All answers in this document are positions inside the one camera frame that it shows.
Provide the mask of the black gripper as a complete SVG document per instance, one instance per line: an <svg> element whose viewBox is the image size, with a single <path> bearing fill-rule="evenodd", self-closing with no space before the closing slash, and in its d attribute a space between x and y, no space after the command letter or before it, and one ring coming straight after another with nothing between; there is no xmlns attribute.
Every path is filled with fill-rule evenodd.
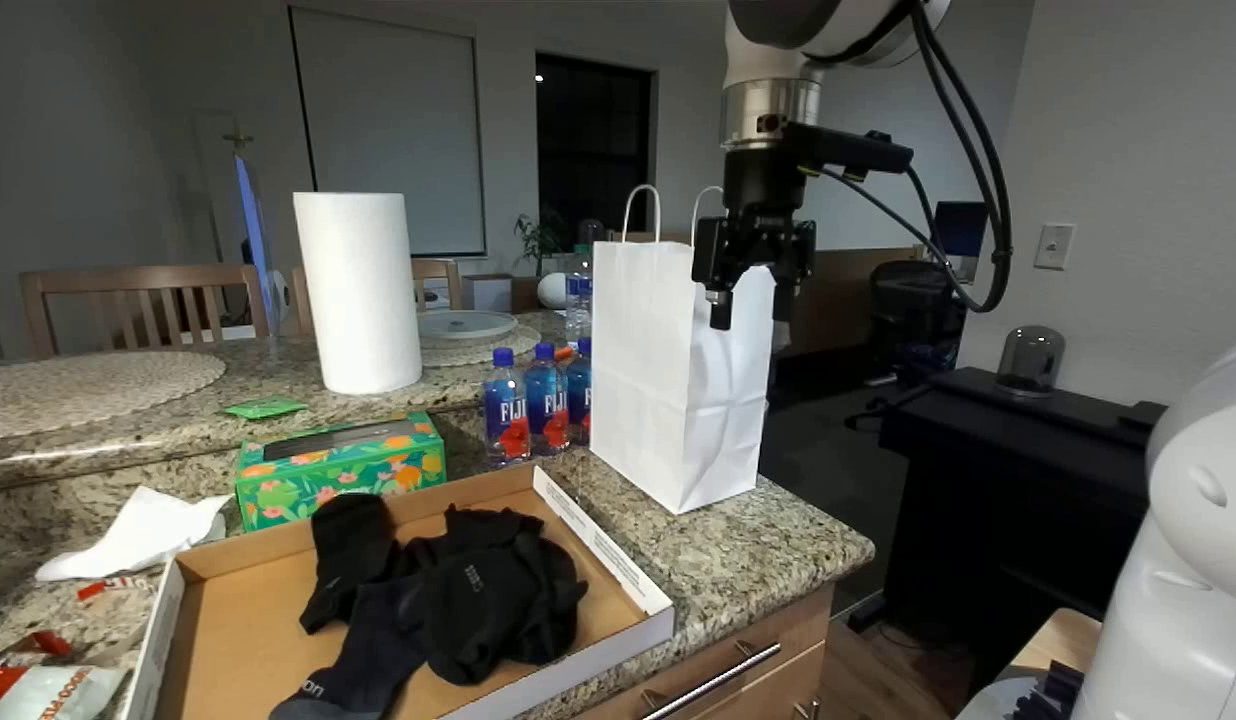
<svg viewBox="0 0 1236 720"><path fill-rule="evenodd" d="M806 171L787 153L741 149L726 155L726 218L697 240L692 278L709 289L709 325L734 328L734 283L766 265L792 291L817 253L817 226L800 222Z"/></svg>

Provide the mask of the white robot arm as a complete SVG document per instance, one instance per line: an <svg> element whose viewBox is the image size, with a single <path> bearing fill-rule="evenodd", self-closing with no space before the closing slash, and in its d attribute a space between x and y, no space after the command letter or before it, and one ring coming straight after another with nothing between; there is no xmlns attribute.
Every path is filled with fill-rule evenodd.
<svg viewBox="0 0 1236 720"><path fill-rule="evenodd" d="M692 281L714 325L734 325L750 269L776 278L776 317L811 265L811 226L796 226L806 179L833 167L910 171L911 153L883 137L817 123L822 73L922 54L960 127L997 227L997 281L1007 289L1007 193L985 115L936 42L952 0L729 0L726 222L697 245ZM1119 567L1074 720L1236 720L1236 349L1212 360L1149 440L1149 512Z"/></svg>

